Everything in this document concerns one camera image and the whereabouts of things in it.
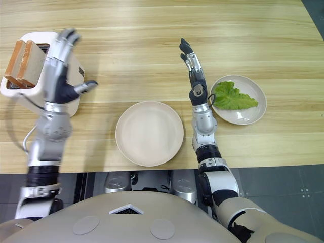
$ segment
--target plate with lettuce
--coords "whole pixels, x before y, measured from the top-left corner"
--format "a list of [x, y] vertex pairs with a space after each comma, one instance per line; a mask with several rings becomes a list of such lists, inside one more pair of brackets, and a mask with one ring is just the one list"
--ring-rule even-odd
[[215, 94], [213, 110], [229, 123], [255, 123], [267, 109], [267, 99], [260, 86], [244, 76], [222, 77], [213, 84], [210, 92]]

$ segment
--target vent grille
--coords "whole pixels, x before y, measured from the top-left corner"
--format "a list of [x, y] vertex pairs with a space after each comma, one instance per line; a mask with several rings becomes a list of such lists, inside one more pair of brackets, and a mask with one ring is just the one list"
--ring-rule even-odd
[[138, 207], [132, 204], [121, 206], [109, 212], [109, 214], [143, 214], [143, 213], [144, 213], [143, 210], [140, 210]]
[[139, 214], [135, 210], [132, 209], [124, 209], [116, 214]]

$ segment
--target empty plate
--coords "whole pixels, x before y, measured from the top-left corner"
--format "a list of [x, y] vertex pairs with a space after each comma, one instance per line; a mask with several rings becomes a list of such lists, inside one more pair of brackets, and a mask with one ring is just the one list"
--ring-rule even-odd
[[169, 106], [144, 101], [128, 108], [116, 126], [122, 154], [140, 166], [158, 166], [172, 159], [183, 141], [183, 126]]
[[248, 94], [251, 98], [258, 101], [259, 104], [257, 107], [243, 110], [222, 110], [212, 106], [216, 114], [218, 114], [225, 121], [237, 125], [252, 124], [263, 117], [267, 109], [267, 99], [260, 86], [247, 77], [240, 75], [228, 75], [217, 80], [210, 89], [210, 92], [213, 91], [216, 84], [223, 81], [234, 82], [234, 88], [238, 88], [240, 93]]

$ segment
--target toast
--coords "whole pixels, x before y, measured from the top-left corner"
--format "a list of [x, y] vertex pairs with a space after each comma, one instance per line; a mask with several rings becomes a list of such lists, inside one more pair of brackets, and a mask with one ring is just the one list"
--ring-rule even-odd
[[28, 40], [16, 80], [34, 87], [41, 75], [46, 54], [32, 40]]
[[26, 42], [23, 40], [16, 41], [14, 51], [12, 52], [9, 64], [5, 71], [5, 78], [22, 89], [26, 88], [26, 86], [17, 81], [17, 76], [20, 69], [20, 63], [25, 52], [25, 47]]

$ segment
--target green lettuce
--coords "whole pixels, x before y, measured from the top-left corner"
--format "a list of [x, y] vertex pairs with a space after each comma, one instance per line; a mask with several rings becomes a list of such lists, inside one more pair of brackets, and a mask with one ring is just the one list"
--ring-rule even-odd
[[241, 110], [258, 106], [258, 101], [249, 95], [240, 94], [239, 89], [234, 88], [234, 82], [218, 83], [213, 93], [216, 95], [214, 106], [222, 110]]

